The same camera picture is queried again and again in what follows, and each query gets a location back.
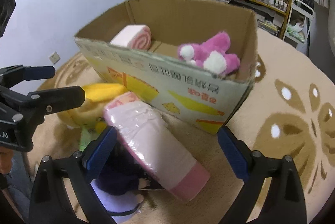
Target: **blanket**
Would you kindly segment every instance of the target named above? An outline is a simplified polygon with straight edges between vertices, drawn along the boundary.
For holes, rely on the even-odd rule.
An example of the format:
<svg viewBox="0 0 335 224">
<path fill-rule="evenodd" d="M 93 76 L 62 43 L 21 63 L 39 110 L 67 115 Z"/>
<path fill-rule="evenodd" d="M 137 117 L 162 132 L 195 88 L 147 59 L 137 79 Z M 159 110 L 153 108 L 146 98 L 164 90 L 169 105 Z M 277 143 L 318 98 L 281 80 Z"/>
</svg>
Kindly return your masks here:
<svg viewBox="0 0 335 224">
<path fill-rule="evenodd" d="M 102 82 L 82 54 L 76 54 L 40 89 Z M 335 187 L 335 86 L 312 62 L 293 47 L 258 30 L 255 87 L 228 122 L 235 136 L 251 150 L 267 157 L 294 158 L 304 188 L 307 218 L 311 221 Z M 217 137 L 163 113 L 171 133 L 209 171 L 210 179 L 195 199 L 182 203 L 167 191 L 146 195 L 141 213 L 127 223 L 218 223 L 242 187 L 221 151 Z M 70 129 L 56 114 L 46 116 L 33 136 L 28 153 L 33 174 L 41 158 L 67 157 L 79 147 L 80 129 Z M 85 220 L 65 181 L 77 216 Z M 256 218 L 269 182 L 263 185 L 249 220 Z"/>
</svg>

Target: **open cardboard box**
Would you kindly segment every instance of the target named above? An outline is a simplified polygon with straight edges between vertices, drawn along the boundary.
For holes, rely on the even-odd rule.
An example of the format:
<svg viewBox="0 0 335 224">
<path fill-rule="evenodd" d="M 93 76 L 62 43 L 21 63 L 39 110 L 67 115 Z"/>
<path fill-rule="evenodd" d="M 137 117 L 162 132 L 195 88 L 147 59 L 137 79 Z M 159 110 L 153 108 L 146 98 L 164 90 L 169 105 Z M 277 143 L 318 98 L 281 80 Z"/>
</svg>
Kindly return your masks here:
<svg viewBox="0 0 335 224">
<path fill-rule="evenodd" d="M 125 26 L 146 24 L 148 51 L 108 43 Z M 177 47 L 202 43 L 219 31 L 231 38 L 239 71 L 221 78 L 177 60 Z M 257 34 L 248 9 L 213 0 L 128 0 L 93 20 L 75 36 L 81 52 L 107 82 L 119 82 L 143 101 L 215 134 L 238 110 L 255 78 Z"/>
</svg>

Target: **human hand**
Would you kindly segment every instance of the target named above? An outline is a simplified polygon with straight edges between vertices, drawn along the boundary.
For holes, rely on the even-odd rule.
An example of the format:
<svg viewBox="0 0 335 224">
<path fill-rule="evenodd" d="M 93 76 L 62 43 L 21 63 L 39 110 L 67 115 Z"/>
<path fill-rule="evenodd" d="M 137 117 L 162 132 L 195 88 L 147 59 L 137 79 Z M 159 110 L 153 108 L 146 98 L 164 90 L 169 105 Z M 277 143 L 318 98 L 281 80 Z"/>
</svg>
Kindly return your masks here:
<svg viewBox="0 0 335 224">
<path fill-rule="evenodd" d="M 0 147 L 0 173 L 8 174 L 12 168 L 14 152 L 11 149 Z"/>
</svg>

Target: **wall outlet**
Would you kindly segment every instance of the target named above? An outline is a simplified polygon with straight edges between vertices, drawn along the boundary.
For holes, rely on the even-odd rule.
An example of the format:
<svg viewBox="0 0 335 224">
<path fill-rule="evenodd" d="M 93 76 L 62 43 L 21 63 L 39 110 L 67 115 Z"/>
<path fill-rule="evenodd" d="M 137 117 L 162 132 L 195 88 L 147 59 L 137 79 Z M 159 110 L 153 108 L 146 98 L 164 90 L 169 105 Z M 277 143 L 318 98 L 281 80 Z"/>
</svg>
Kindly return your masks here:
<svg viewBox="0 0 335 224">
<path fill-rule="evenodd" d="M 56 64 L 60 59 L 61 57 L 57 54 L 57 52 L 55 51 L 54 53 L 52 53 L 50 56 L 49 56 L 49 59 L 50 61 L 52 62 L 52 64 Z"/>
</svg>

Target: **yellow plush toy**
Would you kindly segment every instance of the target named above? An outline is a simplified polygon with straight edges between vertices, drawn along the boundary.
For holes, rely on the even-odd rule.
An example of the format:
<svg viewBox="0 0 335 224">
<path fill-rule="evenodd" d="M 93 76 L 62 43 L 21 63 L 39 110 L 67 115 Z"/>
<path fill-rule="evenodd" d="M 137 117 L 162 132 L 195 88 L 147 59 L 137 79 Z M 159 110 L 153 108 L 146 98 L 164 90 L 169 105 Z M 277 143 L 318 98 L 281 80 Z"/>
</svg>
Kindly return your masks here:
<svg viewBox="0 0 335 224">
<path fill-rule="evenodd" d="M 117 83 L 96 83 L 82 87 L 85 101 L 81 107 L 59 112 L 58 117 L 70 127 L 81 127 L 79 149 L 84 150 L 106 127 L 103 107 L 115 97 L 127 92 L 127 88 Z"/>
</svg>

